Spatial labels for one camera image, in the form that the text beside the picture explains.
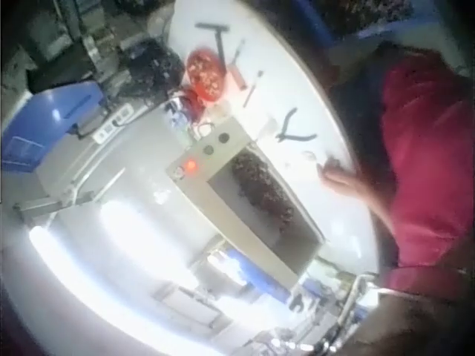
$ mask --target hammer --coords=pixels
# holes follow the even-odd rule
[[[226,71],[226,60],[224,58],[223,38],[221,37],[221,33],[229,32],[229,26],[223,24],[204,24],[200,22],[197,23],[195,27],[201,28],[203,30],[214,30],[214,37],[216,38],[217,45],[217,54],[220,57],[220,62],[223,67],[223,70]]]

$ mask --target red shirt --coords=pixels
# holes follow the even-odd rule
[[[383,97],[384,143],[398,185],[391,215],[400,269],[390,288],[408,291],[417,279],[427,284],[424,294],[444,297],[443,280],[456,277],[431,267],[474,224],[473,103],[436,54],[402,60],[388,72]]]

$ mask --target person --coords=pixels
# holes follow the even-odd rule
[[[421,298],[382,298],[338,356],[420,355],[454,306],[473,298],[475,116],[467,80],[431,50],[392,46],[377,62],[393,196],[335,160],[318,175],[337,194],[365,202],[396,241],[397,267],[383,287]]]

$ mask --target red bowl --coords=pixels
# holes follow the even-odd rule
[[[216,95],[210,95],[206,89],[204,88],[203,84],[201,84],[200,82],[195,82],[191,75],[190,75],[190,66],[191,66],[191,63],[194,61],[194,59],[197,57],[197,56],[206,56],[208,58],[210,58],[210,62],[211,62],[211,68],[210,70],[211,71],[214,71],[215,73],[218,73],[218,76],[219,76],[219,79],[218,79],[218,89],[217,91],[219,92],[218,94]],[[203,100],[206,100],[207,102],[216,102],[222,95],[223,95],[223,92],[224,92],[224,68],[221,67],[221,63],[220,63],[220,60],[217,56],[217,54],[215,52],[213,52],[213,50],[210,50],[209,48],[200,48],[200,49],[197,49],[197,50],[194,50],[193,52],[191,52],[191,54],[189,55],[187,61],[186,61],[186,72],[188,74],[188,77],[190,79],[190,82],[191,82],[191,86],[193,87],[194,91],[196,92],[196,94],[198,94],[198,96],[203,99]]]

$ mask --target beige device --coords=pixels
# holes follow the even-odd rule
[[[231,161],[243,150],[269,167],[293,205],[285,232],[266,213],[240,194]],[[240,253],[290,290],[321,244],[315,223],[239,122],[229,118],[185,152],[167,170],[179,189]]]

